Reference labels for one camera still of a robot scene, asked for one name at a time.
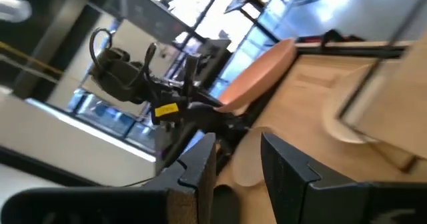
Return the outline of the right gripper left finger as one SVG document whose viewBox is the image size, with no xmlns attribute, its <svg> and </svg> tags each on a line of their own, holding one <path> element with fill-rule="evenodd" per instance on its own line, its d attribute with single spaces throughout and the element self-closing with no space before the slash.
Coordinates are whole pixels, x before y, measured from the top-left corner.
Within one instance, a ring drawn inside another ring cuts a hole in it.
<svg viewBox="0 0 427 224">
<path fill-rule="evenodd" d="M 1 222 L 12 224 L 209 223 L 216 180 L 216 136 L 208 133 L 140 187 L 52 187 L 6 200 Z"/>
</svg>

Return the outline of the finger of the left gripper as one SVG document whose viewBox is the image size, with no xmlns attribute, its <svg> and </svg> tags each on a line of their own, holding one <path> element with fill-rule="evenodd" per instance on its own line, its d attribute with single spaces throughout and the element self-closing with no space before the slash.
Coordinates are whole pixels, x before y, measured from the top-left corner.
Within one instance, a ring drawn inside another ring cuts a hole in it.
<svg viewBox="0 0 427 224">
<path fill-rule="evenodd" d="M 228 141 L 239 141 L 253 125 L 255 118 L 243 113 L 220 113 L 218 120 L 213 123 L 213 129 L 222 139 Z"/>
<path fill-rule="evenodd" d="M 221 117 L 221 118 L 232 118 L 233 113 L 222 113 L 216 110 L 214 106 L 201 103 L 193 102 L 189 106 L 189 114 L 194 117 Z"/>
</svg>

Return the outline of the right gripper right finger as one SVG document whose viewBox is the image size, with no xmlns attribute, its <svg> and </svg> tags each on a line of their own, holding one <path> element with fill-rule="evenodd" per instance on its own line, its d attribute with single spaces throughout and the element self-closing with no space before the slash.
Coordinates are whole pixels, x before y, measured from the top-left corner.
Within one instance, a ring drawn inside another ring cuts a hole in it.
<svg viewBox="0 0 427 224">
<path fill-rule="evenodd" d="M 316 161 L 272 133 L 262 133 L 261 156 L 277 223 L 367 222 L 367 185 Z"/>
</svg>

